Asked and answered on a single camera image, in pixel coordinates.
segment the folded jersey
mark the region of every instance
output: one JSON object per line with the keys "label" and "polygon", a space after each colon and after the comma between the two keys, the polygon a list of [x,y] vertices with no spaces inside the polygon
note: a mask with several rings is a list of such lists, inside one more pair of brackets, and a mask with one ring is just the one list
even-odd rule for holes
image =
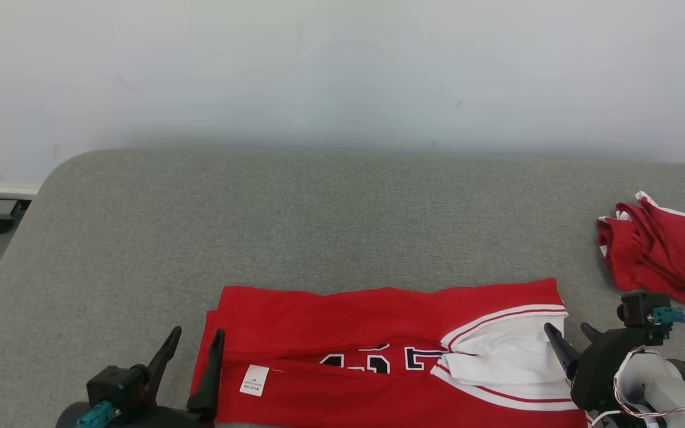
{"label": "folded jersey", "polygon": [[638,205],[618,203],[600,217],[598,243],[620,289],[644,287],[685,303],[685,212],[658,206],[644,192]]}
{"label": "folded jersey", "polygon": [[554,279],[327,296],[225,287],[207,313],[192,391],[224,328],[217,421],[586,426],[543,333],[564,317]]}

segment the white tag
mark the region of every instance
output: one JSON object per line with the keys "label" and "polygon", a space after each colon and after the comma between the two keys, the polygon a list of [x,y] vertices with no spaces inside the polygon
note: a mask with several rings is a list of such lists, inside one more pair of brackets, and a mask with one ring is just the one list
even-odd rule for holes
{"label": "white tag", "polygon": [[250,367],[247,368],[247,373],[245,373],[245,379],[242,381],[240,392],[255,396],[263,395],[263,384],[266,383],[266,376],[268,374],[268,367],[250,364]]}

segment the cable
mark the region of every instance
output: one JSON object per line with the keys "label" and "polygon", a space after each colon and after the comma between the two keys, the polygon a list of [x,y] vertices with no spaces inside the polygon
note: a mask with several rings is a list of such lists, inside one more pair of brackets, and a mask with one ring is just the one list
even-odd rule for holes
{"label": "cable", "polygon": [[606,411],[606,412],[601,412],[601,414],[598,414],[598,416],[595,417],[595,418],[593,418],[593,420],[590,419],[590,417],[588,417],[588,415],[586,415],[586,417],[588,418],[588,423],[589,423],[588,426],[594,427],[594,426],[596,426],[596,423],[599,422],[600,420],[604,419],[604,417],[609,416],[609,415],[611,415],[611,414],[621,414],[621,413],[622,413],[621,411]]}

